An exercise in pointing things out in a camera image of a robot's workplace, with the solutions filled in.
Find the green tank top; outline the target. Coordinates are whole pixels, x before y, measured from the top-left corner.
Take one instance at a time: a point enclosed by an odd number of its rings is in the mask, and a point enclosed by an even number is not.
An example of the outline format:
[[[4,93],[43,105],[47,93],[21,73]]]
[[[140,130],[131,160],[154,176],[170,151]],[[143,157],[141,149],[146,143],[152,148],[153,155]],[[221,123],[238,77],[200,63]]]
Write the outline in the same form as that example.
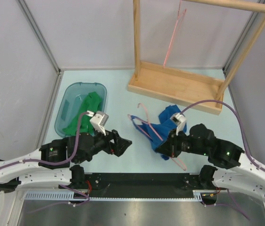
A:
[[[84,112],[91,111],[96,112],[100,109],[102,103],[102,98],[94,91],[90,92],[83,100],[78,113],[69,123],[69,125],[63,129],[66,136],[75,136],[77,131],[78,119],[80,115]],[[93,126],[90,123],[90,117],[83,115],[80,122],[80,133],[87,132],[92,134],[94,131]]]

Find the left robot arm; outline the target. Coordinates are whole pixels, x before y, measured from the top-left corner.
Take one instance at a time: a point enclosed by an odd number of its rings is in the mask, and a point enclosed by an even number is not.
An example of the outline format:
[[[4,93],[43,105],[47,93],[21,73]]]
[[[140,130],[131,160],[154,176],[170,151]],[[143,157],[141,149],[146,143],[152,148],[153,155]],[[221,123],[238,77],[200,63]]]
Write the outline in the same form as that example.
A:
[[[88,181],[81,163],[103,151],[120,157],[132,145],[118,131],[80,133],[56,139],[37,150],[9,160],[0,160],[0,192],[19,188],[86,189]]]

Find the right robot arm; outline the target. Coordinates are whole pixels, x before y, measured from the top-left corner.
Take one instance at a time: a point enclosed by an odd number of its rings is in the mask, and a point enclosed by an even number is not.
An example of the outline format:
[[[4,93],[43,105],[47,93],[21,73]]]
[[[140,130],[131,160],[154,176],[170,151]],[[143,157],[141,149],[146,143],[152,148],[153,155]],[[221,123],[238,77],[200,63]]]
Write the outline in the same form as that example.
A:
[[[167,157],[181,152],[206,156],[209,165],[201,168],[198,178],[202,188],[235,190],[265,201],[265,165],[236,144],[215,137],[203,124],[191,127],[188,135],[172,130],[156,151]]]

